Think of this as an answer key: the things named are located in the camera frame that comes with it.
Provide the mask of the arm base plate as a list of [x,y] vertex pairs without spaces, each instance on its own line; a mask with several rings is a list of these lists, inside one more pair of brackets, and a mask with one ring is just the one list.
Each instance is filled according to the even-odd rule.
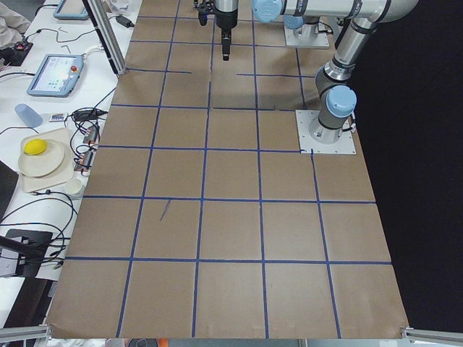
[[315,25],[303,25],[298,29],[284,28],[288,47],[329,49],[330,43],[326,33],[319,33]]
[[355,155],[356,149],[349,119],[331,130],[323,127],[317,110],[296,110],[300,152],[306,154]]

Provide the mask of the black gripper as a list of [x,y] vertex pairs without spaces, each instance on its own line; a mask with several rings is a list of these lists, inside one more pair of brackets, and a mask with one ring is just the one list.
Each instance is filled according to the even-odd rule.
[[221,29],[222,58],[228,61],[231,53],[232,29],[237,26],[238,0],[215,0],[216,24]]

